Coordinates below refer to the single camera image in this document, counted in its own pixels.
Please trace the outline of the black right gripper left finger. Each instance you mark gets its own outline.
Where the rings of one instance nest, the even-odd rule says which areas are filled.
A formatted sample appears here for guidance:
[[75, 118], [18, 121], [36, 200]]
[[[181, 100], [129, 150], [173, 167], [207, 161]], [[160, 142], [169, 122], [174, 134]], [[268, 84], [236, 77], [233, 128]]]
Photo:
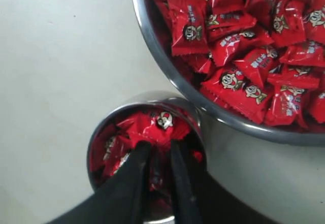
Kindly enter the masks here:
[[91, 197], [50, 223], [143, 223], [151, 144], [141, 141]]

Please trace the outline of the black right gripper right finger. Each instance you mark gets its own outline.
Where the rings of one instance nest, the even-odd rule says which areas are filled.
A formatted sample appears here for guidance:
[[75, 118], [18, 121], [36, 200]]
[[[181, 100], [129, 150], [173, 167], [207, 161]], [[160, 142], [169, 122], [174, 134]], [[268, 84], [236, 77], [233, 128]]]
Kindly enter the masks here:
[[171, 141], [175, 223], [274, 223], [226, 191], [189, 153]]

